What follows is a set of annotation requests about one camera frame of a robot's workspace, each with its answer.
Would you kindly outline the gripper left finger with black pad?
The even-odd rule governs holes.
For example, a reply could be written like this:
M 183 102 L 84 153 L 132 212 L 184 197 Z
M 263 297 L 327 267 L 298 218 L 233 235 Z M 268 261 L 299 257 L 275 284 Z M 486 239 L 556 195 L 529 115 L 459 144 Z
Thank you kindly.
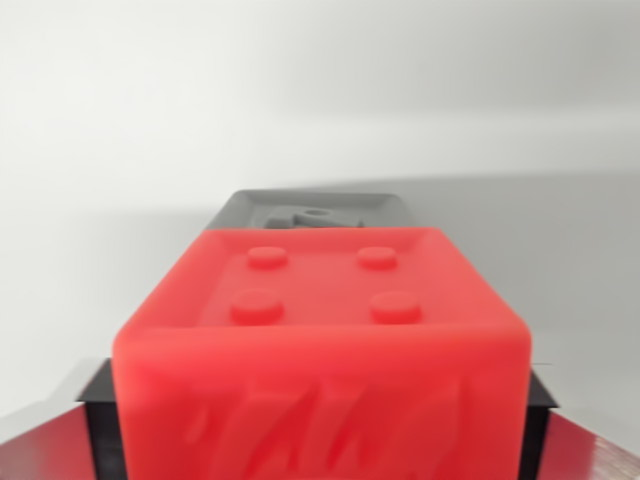
M 1 477 L 122 477 L 110 360 L 81 361 L 49 397 L 1 418 Z

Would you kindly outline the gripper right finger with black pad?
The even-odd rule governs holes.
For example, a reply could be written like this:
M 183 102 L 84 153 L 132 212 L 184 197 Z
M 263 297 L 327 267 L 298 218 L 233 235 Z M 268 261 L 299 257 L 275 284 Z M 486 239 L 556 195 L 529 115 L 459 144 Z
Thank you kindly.
M 568 419 L 531 374 L 520 479 L 637 479 L 639 456 Z

